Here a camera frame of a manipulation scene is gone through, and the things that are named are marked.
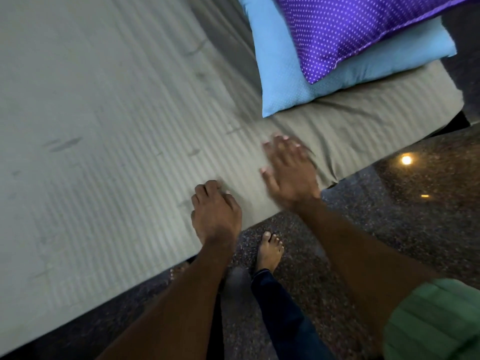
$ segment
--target purple polka dot pillow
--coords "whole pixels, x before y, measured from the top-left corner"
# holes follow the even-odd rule
[[[276,0],[306,80],[314,84],[339,62],[389,34],[468,0]]]

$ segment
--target dark blue jeans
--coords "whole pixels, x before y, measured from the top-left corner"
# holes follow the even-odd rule
[[[335,360],[312,322],[268,269],[253,275],[251,291],[279,360]]]

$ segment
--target hand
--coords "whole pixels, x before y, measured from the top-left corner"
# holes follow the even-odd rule
[[[282,208],[296,211],[302,203],[320,199],[315,167],[305,148],[293,139],[276,135],[263,144],[271,168],[260,169],[268,193]]]
[[[191,223],[202,245],[218,239],[230,241],[233,247],[242,230],[242,209],[235,198],[222,194],[219,182],[209,180],[195,187],[191,202]]]

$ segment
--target green sleeve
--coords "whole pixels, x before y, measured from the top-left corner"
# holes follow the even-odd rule
[[[416,288],[383,332],[386,360],[480,359],[480,291],[455,279]]]

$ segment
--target person's left hand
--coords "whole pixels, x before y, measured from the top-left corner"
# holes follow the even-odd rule
[[[195,187],[191,202],[191,223],[202,245],[227,240],[233,247],[242,230],[242,209],[235,198],[228,192],[222,194],[219,182],[209,180]]]

